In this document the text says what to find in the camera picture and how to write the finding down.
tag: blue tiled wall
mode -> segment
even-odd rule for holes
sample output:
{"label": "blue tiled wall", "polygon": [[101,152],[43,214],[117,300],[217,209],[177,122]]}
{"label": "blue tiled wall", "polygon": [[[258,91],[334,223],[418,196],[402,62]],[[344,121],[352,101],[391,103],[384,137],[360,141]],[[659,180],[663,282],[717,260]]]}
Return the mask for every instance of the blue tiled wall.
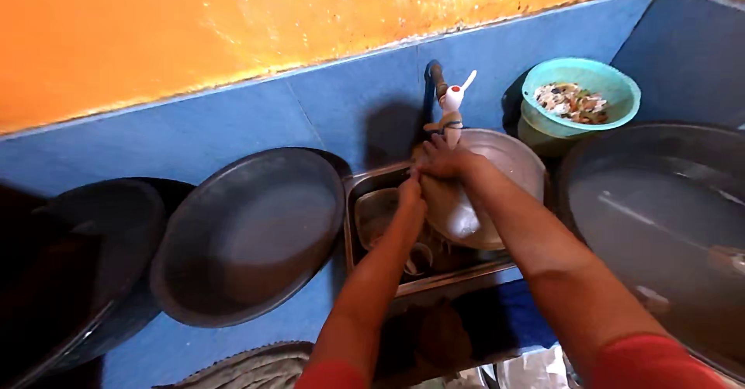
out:
{"label": "blue tiled wall", "polygon": [[342,156],[354,171],[408,158],[420,126],[423,72],[479,70],[462,111],[470,127],[501,128],[500,98],[552,57],[609,62],[650,0],[598,0],[411,43],[190,99],[0,138],[0,181],[57,194],[120,176],[200,183],[219,167],[271,147]]}
{"label": "blue tiled wall", "polygon": [[656,0],[612,62],[641,88],[636,120],[745,123],[745,6]]}

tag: faucet handle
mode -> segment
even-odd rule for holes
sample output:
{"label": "faucet handle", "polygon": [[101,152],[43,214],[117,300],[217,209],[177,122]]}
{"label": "faucet handle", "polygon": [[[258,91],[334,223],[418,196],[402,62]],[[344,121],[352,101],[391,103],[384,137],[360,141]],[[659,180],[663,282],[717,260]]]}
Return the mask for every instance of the faucet handle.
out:
{"label": "faucet handle", "polygon": [[473,79],[476,78],[476,71],[472,71],[463,86],[451,85],[447,92],[440,99],[440,107],[444,112],[458,111],[463,101],[463,93],[471,86]]}
{"label": "faucet handle", "polygon": [[468,75],[468,79],[466,79],[466,82],[461,86],[461,90],[465,91],[468,89],[469,86],[471,86],[471,82],[473,82],[473,79],[476,78],[476,70],[474,69],[471,71],[471,74]]}

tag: sink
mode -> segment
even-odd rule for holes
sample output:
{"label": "sink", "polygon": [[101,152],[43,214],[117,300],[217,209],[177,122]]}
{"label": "sink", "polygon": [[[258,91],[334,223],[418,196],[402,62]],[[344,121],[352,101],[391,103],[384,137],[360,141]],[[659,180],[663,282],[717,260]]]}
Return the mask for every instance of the sink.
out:
{"label": "sink", "polygon": [[[396,163],[350,176],[344,180],[344,191],[347,197],[344,239],[348,274],[367,254],[355,225],[357,215],[355,203],[365,194],[398,187],[408,178],[407,171],[410,166],[409,162]],[[396,297],[516,268],[507,251],[480,251],[453,244],[434,232],[427,224],[424,225],[423,233],[419,235],[418,241],[432,250],[434,268],[419,276],[404,273],[398,284]]]}

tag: blue tile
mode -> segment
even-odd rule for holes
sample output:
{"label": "blue tile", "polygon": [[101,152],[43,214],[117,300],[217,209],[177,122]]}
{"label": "blue tile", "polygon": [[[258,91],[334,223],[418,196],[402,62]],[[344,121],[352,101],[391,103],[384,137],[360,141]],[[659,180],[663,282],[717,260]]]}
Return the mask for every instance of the blue tile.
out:
{"label": "blue tile", "polygon": [[598,0],[457,33],[419,45],[418,65],[437,59],[451,84],[478,70],[461,105],[463,124],[501,129],[502,95],[521,74],[554,57],[610,62],[650,1]]}
{"label": "blue tile", "polygon": [[121,176],[198,184],[272,147],[322,144],[284,80],[0,142],[0,181],[41,194]]}
{"label": "blue tile", "polygon": [[278,341],[315,342],[329,316],[339,265],[329,262],[280,307],[241,325],[195,328],[161,314],[104,358],[102,389],[172,384],[212,363]]}
{"label": "blue tile", "polygon": [[745,7],[656,0],[613,60],[641,89],[636,120],[745,122]]}
{"label": "blue tile", "polygon": [[416,47],[341,62],[288,78],[329,152],[353,171],[408,159],[422,126]]}

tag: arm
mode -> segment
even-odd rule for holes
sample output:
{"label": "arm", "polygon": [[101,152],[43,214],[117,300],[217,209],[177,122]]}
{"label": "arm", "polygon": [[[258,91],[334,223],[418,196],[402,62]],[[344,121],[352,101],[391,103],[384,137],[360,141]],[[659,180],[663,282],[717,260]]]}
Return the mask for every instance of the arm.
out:
{"label": "arm", "polygon": [[380,242],[342,287],[318,336],[310,364],[343,360],[370,382],[378,359],[380,327],[396,295],[409,251],[424,223],[419,175],[398,187],[398,209]]}
{"label": "arm", "polygon": [[434,136],[425,174],[455,176],[485,205],[527,281],[535,304],[580,374],[589,376],[606,344],[637,333],[667,335],[606,265],[486,158],[450,150]]}

